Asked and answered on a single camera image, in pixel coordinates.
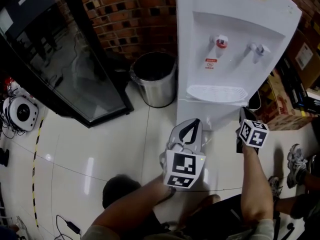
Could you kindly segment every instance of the gray t-shirt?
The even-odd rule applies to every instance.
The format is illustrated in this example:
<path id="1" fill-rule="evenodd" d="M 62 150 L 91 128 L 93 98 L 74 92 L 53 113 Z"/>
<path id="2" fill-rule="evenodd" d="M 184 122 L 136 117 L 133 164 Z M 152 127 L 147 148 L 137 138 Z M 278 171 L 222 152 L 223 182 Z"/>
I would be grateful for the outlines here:
<path id="1" fill-rule="evenodd" d="M 272 219 L 262 219 L 254 231 L 250 240 L 273 240 L 275 234 L 274 222 Z M 148 235 L 144 240 L 192 240 L 181 231 L 171 231 L 163 234 Z M 120 237 L 111 229 L 94 225 L 89 227 L 81 240 L 120 240 Z"/>

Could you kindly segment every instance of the glass panel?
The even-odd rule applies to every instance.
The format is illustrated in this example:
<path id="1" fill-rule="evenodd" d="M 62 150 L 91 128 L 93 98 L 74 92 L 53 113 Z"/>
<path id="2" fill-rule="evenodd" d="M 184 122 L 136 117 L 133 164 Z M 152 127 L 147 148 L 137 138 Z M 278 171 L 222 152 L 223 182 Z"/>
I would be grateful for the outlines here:
<path id="1" fill-rule="evenodd" d="M 88 121 L 126 108 L 65 0 L 10 0 L 0 28 L 24 62 Z"/>

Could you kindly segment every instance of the tiled floor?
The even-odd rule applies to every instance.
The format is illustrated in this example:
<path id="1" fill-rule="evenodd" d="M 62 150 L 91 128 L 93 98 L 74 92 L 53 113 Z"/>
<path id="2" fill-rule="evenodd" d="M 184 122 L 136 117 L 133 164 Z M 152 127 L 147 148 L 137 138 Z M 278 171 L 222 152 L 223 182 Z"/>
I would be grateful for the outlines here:
<path id="1" fill-rule="evenodd" d="M 35 200 L 39 231 L 36 228 L 32 201 L 33 153 L 40 123 L 32 132 L 5 137 L 1 146 L 10 150 L 9 166 L 0 166 L 2 194 L 10 216 L 19 215 L 34 239 L 53 240 L 58 236 L 56 215 L 72 221 L 84 233 L 103 211 L 102 190 L 110 178 L 127 174 L 147 183 L 161 173 L 159 154 L 165 150 L 176 120 L 176 104 L 162 109 L 148 107 L 132 86 L 127 93 L 134 112 L 88 129 L 76 120 L 62 118 L 42 108 L 44 122 L 35 160 Z M 209 193 L 222 199 L 241 193 L 243 156 L 235 152 L 238 122 L 231 121 L 216 132 L 203 133 L 203 151 L 207 159 L 203 177 L 190 191 L 179 192 L 169 201 L 157 206 L 155 213 L 161 222 L 177 221 Z M 311 125 L 297 131 L 273 131 L 259 157 L 267 177 L 274 170 L 284 177 L 288 174 L 286 155 L 289 148 L 300 143 L 308 154 L 319 147 Z M 282 195 L 294 196 L 295 189 L 285 185 Z M 284 216 L 283 229 L 292 221 Z M 302 221 L 294 221 L 298 236 Z M 63 221 L 60 230 L 79 239 Z"/>

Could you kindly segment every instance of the hazard tape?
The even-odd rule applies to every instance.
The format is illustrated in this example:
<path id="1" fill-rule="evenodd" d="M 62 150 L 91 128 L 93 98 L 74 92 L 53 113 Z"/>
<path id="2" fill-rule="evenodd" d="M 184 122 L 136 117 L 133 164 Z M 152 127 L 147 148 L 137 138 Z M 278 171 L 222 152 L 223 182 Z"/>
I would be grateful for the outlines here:
<path id="1" fill-rule="evenodd" d="M 36 224 L 38 229 L 39 229 L 39 225 L 38 225 L 38 220 L 37 220 L 36 199 L 35 199 L 35 168 L 36 168 L 36 157 L 37 157 L 37 150 L 38 150 L 38 142 L 39 142 L 39 137 L 40 137 L 41 127 L 42 127 L 43 121 L 44 121 L 44 118 L 41 119 L 41 123 L 40 123 L 39 130 L 38 130 L 38 137 L 36 138 L 36 142 L 35 142 L 35 151 L 34 151 L 34 156 L 33 156 L 33 169 L 32 169 L 33 210 L 34 210 L 35 224 Z"/>

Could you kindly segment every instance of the stainless steel trash can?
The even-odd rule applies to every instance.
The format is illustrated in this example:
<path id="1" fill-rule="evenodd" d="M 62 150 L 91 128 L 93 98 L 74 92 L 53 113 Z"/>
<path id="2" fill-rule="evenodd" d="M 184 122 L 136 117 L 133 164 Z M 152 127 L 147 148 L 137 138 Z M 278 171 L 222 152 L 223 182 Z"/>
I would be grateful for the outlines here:
<path id="1" fill-rule="evenodd" d="M 175 57 L 155 51 L 138 58 L 129 73 L 138 84 L 144 102 L 153 108 L 163 108 L 176 98 L 176 69 Z"/>

